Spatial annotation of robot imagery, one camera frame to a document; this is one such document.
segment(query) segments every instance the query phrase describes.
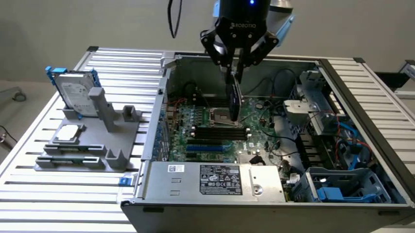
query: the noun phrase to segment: sticker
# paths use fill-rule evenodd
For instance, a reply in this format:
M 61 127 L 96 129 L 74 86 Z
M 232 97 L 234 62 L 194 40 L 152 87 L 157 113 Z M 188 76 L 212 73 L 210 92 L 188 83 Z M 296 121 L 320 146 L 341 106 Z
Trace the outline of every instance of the sticker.
M 89 89 L 78 83 L 61 83 L 63 94 L 70 108 L 77 111 L 82 116 L 94 117 L 96 110 L 92 99 L 88 96 Z
M 184 165 L 168 165 L 168 172 L 184 172 Z
M 241 195 L 238 166 L 200 165 L 198 191 L 202 195 Z

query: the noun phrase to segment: capacitor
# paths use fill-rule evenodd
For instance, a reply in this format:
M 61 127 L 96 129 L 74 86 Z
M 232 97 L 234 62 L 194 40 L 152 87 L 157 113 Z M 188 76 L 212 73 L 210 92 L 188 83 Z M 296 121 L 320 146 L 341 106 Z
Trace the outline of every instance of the capacitor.
M 264 108 L 264 105 L 261 105 L 260 103 L 257 103 L 257 104 L 254 105 L 254 108 L 256 108 L 257 110 L 261 110 L 261 109 Z

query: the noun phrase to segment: robotiq logo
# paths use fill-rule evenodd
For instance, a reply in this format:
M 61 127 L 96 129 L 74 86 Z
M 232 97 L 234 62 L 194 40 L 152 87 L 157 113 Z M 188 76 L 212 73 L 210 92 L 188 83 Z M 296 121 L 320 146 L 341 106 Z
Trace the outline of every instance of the robotiq logo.
M 230 23 L 233 28 L 256 28 L 256 24 L 252 23 Z

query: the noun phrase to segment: blue drive bracket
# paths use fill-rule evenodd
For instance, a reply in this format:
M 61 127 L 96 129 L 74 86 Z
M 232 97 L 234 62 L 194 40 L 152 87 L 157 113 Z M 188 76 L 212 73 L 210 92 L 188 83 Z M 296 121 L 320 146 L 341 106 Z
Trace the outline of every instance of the blue drive bracket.
M 72 108 L 69 108 L 69 105 L 68 105 L 65 98 L 62 96 L 62 92 L 59 90 L 59 85 L 57 84 L 57 81 L 55 81 L 59 75 L 62 75 L 62 74 L 82 74 L 82 75 L 85 75 L 89 73 L 92 76 L 93 86 L 101 87 L 97 72 L 94 69 L 92 69 L 90 71 L 76 71 L 76 70 L 68 70 L 63 67 L 51 68 L 51 66 L 46 66 L 45 71 L 46 71 L 46 77 L 49 78 L 51 85 L 55 87 L 58 95 L 62 98 L 62 101 L 65 103 L 65 109 L 72 109 Z M 80 119 L 81 117 L 82 117 L 82 115 L 80 113 L 77 113 L 77 118 Z
M 362 197 L 342 197 L 341 191 L 336 187 L 318 188 L 317 195 L 321 202 L 372 203 L 376 199 L 376 194 L 366 194 Z

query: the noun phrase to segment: motherboard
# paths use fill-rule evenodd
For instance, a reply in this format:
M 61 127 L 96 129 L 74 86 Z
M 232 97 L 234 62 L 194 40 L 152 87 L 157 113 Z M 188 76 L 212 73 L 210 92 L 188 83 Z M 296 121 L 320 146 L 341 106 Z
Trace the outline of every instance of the motherboard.
M 277 142 L 269 100 L 246 99 L 240 116 L 230 121 L 225 107 L 197 106 L 182 101 L 168 108 L 170 132 L 169 161 L 249 163 L 257 155 L 269 161 L 269 150 Z

